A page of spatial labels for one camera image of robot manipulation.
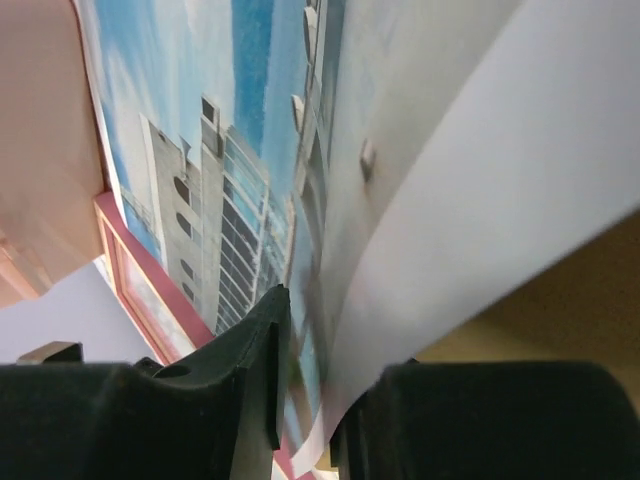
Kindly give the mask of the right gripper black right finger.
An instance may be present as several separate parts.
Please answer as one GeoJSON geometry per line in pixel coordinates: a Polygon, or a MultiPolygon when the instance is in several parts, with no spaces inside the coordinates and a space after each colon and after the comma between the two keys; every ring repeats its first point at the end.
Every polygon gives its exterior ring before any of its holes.
{"type": "Polygon", "coordinates": [[[387,367],[330,442],[343,479],[635,479],[639,417],[578,361],[387,367]]]}

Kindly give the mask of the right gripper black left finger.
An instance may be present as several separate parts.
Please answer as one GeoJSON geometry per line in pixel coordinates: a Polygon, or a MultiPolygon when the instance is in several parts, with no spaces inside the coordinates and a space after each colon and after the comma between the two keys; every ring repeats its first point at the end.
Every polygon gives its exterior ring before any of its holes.
{"type": "Polygon", "coordinates": [[[5,479],[267,479],[282,443],[287,288],[169,365],[87,363],[79,344],[1,369],[5,479]]]}

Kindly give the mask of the pink wooden picture frame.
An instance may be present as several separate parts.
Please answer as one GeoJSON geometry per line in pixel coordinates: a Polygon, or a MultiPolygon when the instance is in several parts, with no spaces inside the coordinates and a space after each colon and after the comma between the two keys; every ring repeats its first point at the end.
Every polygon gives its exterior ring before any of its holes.
{"type": "Polygon", "coordinates": [[[114,374],[110,429],[123,479],[286,478],[289,292],[271,288],[214,335],[106,192],[94,202],[116,296],[152,356],[114,374]]]}

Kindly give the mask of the brown fibreboard backing board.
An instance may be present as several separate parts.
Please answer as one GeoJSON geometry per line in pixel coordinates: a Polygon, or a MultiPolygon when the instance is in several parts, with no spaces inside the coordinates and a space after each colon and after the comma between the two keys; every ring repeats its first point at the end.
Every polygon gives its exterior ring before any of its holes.
{"type": "Polygon", "coordinates": [[[639,399],[639,216],[633,214],[416,356],[588,360],[639,399]]]}

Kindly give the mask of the building photo print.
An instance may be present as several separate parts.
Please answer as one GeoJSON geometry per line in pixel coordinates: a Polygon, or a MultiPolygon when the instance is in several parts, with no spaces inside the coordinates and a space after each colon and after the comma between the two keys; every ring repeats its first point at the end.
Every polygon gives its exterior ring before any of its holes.
{"type": "Polygon", "coordinates": [[[116,207],[214,335],[288,287],[287,477],[633,214],[635,1],[81,1],[116,207]]]}

